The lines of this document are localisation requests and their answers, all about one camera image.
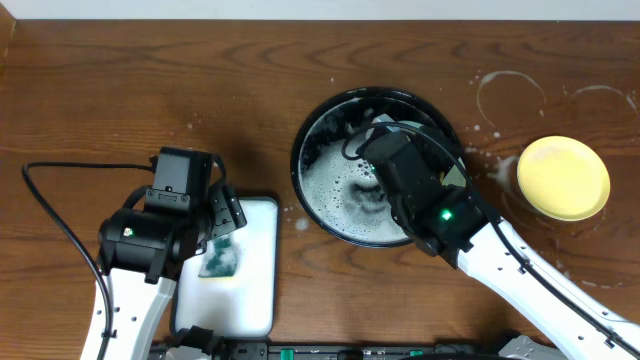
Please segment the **green yellow sponge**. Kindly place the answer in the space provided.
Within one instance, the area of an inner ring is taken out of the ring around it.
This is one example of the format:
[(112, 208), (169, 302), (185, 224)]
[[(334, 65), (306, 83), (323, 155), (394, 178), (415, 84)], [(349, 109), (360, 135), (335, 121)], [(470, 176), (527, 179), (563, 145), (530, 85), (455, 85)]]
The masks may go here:
[(233, 277), (238, 266), (238, 250), (230, 236), (207, 241), (198, 276), (205, 279)]

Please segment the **yellow plate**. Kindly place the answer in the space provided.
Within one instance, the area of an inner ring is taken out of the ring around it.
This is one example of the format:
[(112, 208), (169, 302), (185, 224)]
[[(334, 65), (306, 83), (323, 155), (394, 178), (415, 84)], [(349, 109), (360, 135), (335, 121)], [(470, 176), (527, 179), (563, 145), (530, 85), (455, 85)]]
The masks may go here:
[(609, 172), (599, 155), (565, 136), (547, 136), (529, 144), (520, 155), (516, 176), (534, 208), (566, 222), (596, 215), (611, 191)]

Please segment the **mint green plate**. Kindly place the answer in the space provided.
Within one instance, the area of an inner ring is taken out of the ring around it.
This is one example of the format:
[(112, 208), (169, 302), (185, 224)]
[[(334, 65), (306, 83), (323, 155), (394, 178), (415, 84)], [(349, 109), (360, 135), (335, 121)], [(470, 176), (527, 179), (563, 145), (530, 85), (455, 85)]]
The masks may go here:
[[(464, 174), (464, 164), (461, 155), (461, 148), (459, 141), (456, 137), (447, 137), (445, 129), (439, 127), (437, 123), (423, 124), (416, 121), (400, 120), (395, 123), (385, 123), (385, 126), (395, 126), (399, 128), (397, 132), (404, 132), (407, 138), (411, 138), (416, 144), (423, 148), (423, 158), (437, 173), (440, 174), (440, 181), (443, 186), (456, 185), (459, 187), (466, 186), (466, 180)], [(387, 129), (380, 127), (379, 130), (369, 129), (366, 131), (366, 138), (369, 142), (372, 142), (375, 137), (381, 136), (383, 133), (389, 133)], [(414, 132), (413, 129), (419, 129), (421, 132), (427, 134), (430, 138), (433, 138), (447, 151), (454, 156), (461, 164), (463, 170), (456, 167), (448, 158), (448, 155), (436, 146), (430, 140), (427, 140), (423, 136)]]

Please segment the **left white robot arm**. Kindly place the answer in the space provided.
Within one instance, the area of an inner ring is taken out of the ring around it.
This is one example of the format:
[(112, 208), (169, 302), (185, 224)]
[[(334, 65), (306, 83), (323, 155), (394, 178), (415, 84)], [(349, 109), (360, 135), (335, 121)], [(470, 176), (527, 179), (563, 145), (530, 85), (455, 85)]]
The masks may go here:
[(247, 223), (216, 154), (164, 147), (154, 181), (133, 191), (98, 233), (100, 278), (84, 359), (144, 359), (184, 263)]

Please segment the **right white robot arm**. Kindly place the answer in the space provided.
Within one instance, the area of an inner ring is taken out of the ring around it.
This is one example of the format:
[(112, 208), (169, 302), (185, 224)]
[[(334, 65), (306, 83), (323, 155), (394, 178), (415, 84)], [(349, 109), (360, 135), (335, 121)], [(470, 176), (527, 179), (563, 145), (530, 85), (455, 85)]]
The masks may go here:
[(638, 358), (638, 325), (539, 256), (469, 179), (442, 183), (439, 171), (464, 169), (447, 139), (408, 127), (374, 130), (356, 152), (371, 166), (395, 222), (423, 252), (490, 288), (567, 358)]

